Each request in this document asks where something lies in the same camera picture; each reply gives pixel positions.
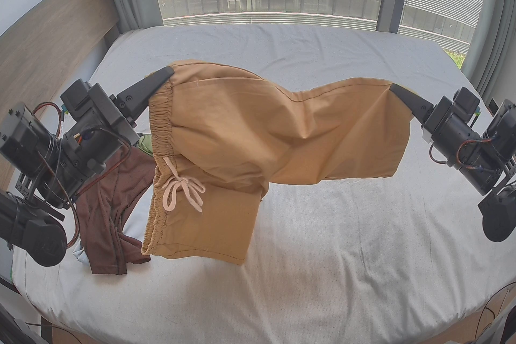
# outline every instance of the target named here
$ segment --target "green cloth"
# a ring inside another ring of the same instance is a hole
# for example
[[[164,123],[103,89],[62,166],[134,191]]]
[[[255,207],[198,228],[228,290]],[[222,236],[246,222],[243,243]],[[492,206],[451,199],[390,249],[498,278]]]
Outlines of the green cloth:
[[[147,155],[152,156],[152,139],[151,135],[144,134],[138,139],[138,149],[144,151]]]

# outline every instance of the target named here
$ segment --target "bed sheet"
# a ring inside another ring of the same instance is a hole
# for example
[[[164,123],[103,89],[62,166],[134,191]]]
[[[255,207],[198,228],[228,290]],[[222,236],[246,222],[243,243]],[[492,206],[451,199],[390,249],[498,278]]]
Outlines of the bed sheet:
[[[379,77],[437,103],[473,90],[433,42],[303,25],[157,27],[121,36],[92,77],[109,94],[174,60],[239,66],[292,91]],[[490,121],[484,105],[475,124]],[[137,131],[149,131],[148,112]],[[516,235],[483,235],[481,196],[433,163],[417,121],[395,176],[271,185],[246,263],[129,264],[91,275],[69,250],[42,268],[16,250],[17,288],[50,321],[103,342],[410,343],[473,312],[516,274]],[[70,217],[65,222],[69,236]]]

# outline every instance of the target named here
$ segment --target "wooden bed frame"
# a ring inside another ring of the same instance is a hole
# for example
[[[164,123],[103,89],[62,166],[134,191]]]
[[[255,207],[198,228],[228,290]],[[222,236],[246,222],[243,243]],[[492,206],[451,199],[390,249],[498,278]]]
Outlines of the wooden bed frame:
[[[94,46],[118,33],[118,19],[113,0],[43,0],[25,13],[0,36],[0,123],[19,101],[32,109],[54,98]],[[13,172],[0,156],[0,188]]]

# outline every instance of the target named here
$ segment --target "tan pants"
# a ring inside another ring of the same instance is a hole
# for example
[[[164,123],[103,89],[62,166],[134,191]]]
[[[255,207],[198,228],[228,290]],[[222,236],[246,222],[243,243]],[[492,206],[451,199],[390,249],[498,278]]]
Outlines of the tan pants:
[[[242,264],[269,182],[389,177],[407,146],[412,114],[387,80],[347,79],[293,93],[236,67],[171,67],[175,74],[149,101],[157,168],[145,255]],[[205,187],[202,212],[166,160],[180,179]],[[166,211],[164,184],[174,182],[177,203]]]

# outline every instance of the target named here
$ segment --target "wooden headboard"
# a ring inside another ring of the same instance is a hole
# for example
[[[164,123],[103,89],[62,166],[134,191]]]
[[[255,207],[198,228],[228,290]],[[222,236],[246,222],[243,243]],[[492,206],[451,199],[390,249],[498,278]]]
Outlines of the wooden headboard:
[[[43,0],[0,36],[0,122],[23,101],[51,100],[118,21],[113,0]],[[0,188],[14,168],[0,156]]]

